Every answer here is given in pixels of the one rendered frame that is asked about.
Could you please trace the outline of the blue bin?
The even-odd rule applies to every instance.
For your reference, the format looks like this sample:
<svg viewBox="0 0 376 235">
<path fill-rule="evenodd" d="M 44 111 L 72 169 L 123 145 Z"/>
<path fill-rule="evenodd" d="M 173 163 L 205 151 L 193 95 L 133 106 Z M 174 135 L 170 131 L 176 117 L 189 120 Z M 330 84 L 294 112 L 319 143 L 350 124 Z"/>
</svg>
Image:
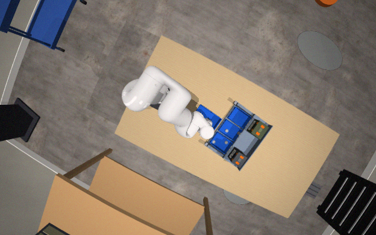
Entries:
<svg viewBox="0 0 376 235">
<path fill-rule="evenodd" d="M 244 129 L 252 117 L 241 109 L 234 107 L 231 113 L 228 115 L 228 118 Z"/>
<path fill-rule="evenodd" d="M 227 133 L 225 132 L 226 129 L 228 129 Z M 236 125 L 234 125 L 227 119 L 224 120 L 222 125 L 219 127 L 219 131 L 233 141 L 236 140 L 239 136 L 237 132 L 242 132 L 240 128 L 238 128 Z"/>
<path fill-rule="evenodd" d="M 216 143 L 212 143 L 213 140 L 215 140 Z M 227 141 L 228 144 L 225 144 L 225 141 Z M 226 154 L 233 142 L 231 142 L 231 140 L 223 136 L 221 133 L 216 132 L 215 135 L 212 137 L 210 144 L 213 145 L 220 152 Z"/>
<path fill-rule="evenodd" d="M 204 116 L 204 118 L 209 118 L 210 121 L 212 121 L 212 127 L 214 130 L 222 120 L 219 116 L 215 115 L 213 112 L 205 108 L 203 105 L 200 105 L 196 111 L 200 112 Z"/>
</svg>

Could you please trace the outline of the black tool case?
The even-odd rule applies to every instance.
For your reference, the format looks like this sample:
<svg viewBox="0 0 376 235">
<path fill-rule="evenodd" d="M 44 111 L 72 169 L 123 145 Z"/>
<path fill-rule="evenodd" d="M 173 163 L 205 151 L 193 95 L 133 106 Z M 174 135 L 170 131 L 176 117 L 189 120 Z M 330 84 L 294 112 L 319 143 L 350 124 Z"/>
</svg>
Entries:
<svg viewBox="0 0 376 235">
<path fill-rule="evenodd" d="M 247 156 L 245 156 L 242 151 L 234 147 L 233 150 L 229 153 L 228 158 L 234 165 L 240 168 L 246 161 Z"/>
</svg>

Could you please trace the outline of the dark green tool case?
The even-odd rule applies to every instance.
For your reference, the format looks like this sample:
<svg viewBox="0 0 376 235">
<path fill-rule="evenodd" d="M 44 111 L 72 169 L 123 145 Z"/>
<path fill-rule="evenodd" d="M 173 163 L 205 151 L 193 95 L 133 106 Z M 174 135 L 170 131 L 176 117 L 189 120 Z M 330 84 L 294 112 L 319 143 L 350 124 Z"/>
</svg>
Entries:
<svg viewBox="0 0 376 235">
<path fill-rule="evenodd" d="M 268 128 L 269 127 L 263 122 L 254 119 L 247 131 L 253 136 L 258 137 L 258 139 L 261 139 L 264 136 L 265 132 L 267 132 Z"/>
</svg>

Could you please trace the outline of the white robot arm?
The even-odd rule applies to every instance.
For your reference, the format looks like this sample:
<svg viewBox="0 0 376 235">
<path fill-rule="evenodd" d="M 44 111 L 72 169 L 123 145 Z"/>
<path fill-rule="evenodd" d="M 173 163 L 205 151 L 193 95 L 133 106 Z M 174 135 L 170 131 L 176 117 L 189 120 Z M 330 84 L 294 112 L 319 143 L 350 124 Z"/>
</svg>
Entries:
<svg viewBox="0 0 376 235">
<path fill-rule="evenodd" d="M 122 91 L 122 100 L 130 110 L 143 111 L 159 103 L 159 118 L 174 124 L 179 135 L 192 138 L 200 129 L 199 136 L 210 139 L 214 135 L 210 123 L 200 112 L 192 113 L 186 108 L 191 98 L 185 87 L 156 66 L 148 66 L 139 79 L 129 82 Z"/>
</svg>

